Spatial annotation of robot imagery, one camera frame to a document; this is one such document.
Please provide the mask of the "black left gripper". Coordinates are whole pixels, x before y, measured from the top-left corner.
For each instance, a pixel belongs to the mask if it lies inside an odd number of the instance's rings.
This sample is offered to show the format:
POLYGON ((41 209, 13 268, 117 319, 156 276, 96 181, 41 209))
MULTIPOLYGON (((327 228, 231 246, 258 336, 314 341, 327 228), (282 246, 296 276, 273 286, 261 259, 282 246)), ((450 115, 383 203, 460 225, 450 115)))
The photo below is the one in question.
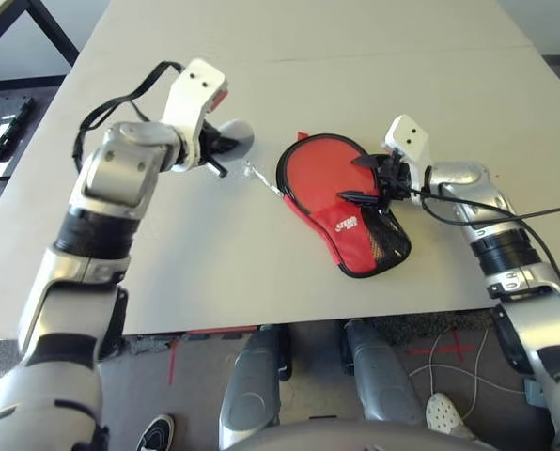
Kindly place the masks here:
POLYGON ((232 138, 221 136, 219 131, 204 121, 199 133, 200 164, 207 164, 208 169, 218 178, 223 179, 227 176, 227 169, 210 156, 217 149, 219 141, 220 150, 231 150, 236 146, 236 141, 232 138))

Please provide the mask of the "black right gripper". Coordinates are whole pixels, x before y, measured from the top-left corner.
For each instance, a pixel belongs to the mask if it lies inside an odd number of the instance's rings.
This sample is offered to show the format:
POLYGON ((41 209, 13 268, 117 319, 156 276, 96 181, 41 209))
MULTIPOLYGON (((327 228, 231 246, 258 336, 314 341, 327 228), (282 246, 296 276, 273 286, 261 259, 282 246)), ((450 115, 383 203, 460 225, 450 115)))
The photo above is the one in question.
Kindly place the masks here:
POLYGON ((380 195, 348 190, 338 194, 343 200, 359 206, 389 207, 392 201, 405 200, 411 196, 410 168, 400 156, 384 154, 379 157, 358 157, 353 159, 352 163, 377 168, 380 195))

